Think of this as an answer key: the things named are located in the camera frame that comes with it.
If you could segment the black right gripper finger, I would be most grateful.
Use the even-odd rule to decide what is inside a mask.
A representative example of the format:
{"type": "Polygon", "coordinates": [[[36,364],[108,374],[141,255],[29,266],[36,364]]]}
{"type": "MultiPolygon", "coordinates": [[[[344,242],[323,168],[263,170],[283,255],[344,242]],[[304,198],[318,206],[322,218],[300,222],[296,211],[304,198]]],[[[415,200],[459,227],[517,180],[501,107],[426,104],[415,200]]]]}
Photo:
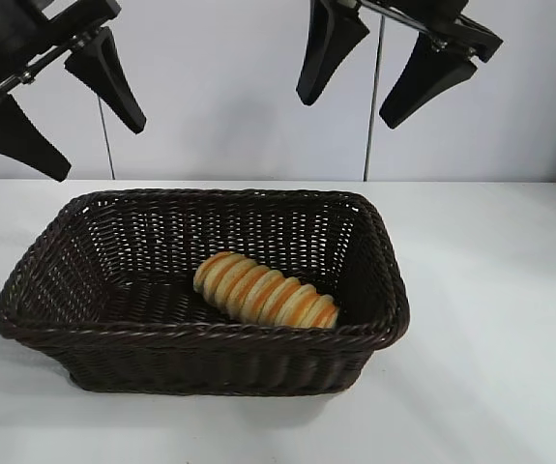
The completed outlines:
{"type": "Polygon", "coordinates": [[[296,92],[315,104],[342,61],[369,34],[359,1],[311,0],[307,46],[296,92]]]}
{"type": "Polygon", "coordinates": [[[427,102],[469,80],[477,69],[468,57],[438,49],[429,36],[420,33],[379,115],[393,130],[427,102]]]}

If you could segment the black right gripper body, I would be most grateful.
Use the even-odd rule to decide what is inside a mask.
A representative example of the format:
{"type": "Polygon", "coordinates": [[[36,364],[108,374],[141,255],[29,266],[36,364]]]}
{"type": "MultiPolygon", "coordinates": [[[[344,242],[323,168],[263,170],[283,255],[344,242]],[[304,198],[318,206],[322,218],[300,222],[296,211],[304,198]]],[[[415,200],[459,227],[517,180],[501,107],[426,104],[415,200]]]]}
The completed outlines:
{"type": "Polygon", "coordinates": [[[363,7],[430,38],[433,48],[487,63],[502,45],[494,32],[463,14],[467,1],[359,1],[363,7]]]}

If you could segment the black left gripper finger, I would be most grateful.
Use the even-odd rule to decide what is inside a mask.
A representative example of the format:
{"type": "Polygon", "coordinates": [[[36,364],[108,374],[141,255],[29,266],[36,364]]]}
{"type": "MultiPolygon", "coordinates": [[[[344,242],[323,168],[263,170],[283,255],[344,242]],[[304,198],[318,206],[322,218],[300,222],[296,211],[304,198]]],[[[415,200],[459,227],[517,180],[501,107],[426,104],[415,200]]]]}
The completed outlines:
{"type": "Polygon", "coordinates": [[[144,131],[146,116],[126,79],[109,27],[100,28],[84,46],[76,48],[64,66],[101,98],[130,131],[144,131]]]}
{"type": "Polygon", "coordinates": [[[72,167],[10,95],[0,99],[0,155],[17,160],[58,182],[67,178],[72,167]]]}

